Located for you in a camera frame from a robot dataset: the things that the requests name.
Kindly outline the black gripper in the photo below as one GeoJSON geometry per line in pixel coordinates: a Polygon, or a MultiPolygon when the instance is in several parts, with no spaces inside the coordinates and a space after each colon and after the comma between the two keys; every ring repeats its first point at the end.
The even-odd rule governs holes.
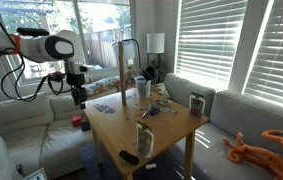
{"type": "Polygon", "coordinates": [[[66,82],[71,86],[71,93],[74,99],[75,105],[79,105],[84,110],[86,108],[85,101],[87,100],[85,88],[85,76],[84,73],[88,71],[85,65],[69,64],[66,67],[66,82]]]}

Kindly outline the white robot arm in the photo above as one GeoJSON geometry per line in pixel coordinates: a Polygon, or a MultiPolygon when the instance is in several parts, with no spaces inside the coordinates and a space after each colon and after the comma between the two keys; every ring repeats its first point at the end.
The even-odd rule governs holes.
{"type": "Polygon", "coordinates": [[[82,50],[81,40],[77,33],[69,30],[62,30],[55,35],[50,35],[44,29],[18,28],[17,31],[21,35],[32,36],[32,39],[24,39],[19,35],[9,34],[0,22],[0,57],[6,55],[18,55],[22,60],[21,64],[14,70],[8,72],[1,80],[2,92],[8,97],[11,96],[4,89],[4,80],[10,74],[21,69],[24,72],[25,58],[36,63],[45,63],[50,61],[63,61],[65,72],[55,71],[44,76],[39,83],[35,93],[27,98],[23,98],[18,89],[15,89],[16,97],[14,100],[22,100],[25,102],[33,101],[43,83],[48,81],[48,85],[53,94],[59,95],[64,93],[63,79],[66,79],[70,86],[70,92],[74,99],[74,104],[79,105],[81,109],[85,108],[84,102],[86,95],[84,94],[84,75],[81,70],[76,67],[78,63],[84,61],[84,53],[82,50]]]}

